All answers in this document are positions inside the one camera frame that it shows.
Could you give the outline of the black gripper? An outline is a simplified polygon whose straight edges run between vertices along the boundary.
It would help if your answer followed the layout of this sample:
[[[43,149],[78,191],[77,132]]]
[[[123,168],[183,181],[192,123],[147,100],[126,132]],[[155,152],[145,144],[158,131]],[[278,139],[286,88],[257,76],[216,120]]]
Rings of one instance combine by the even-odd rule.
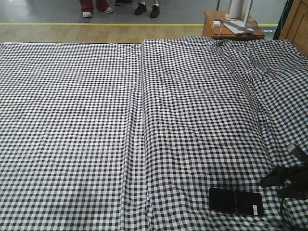
[[[287,147],[290,154],[303,162],[302,166],[275,167],[266,177],[260,180],[262,188],[286,186],[278,190],[279,198],[307,199],[308,198],[308,154],[295,144]]]

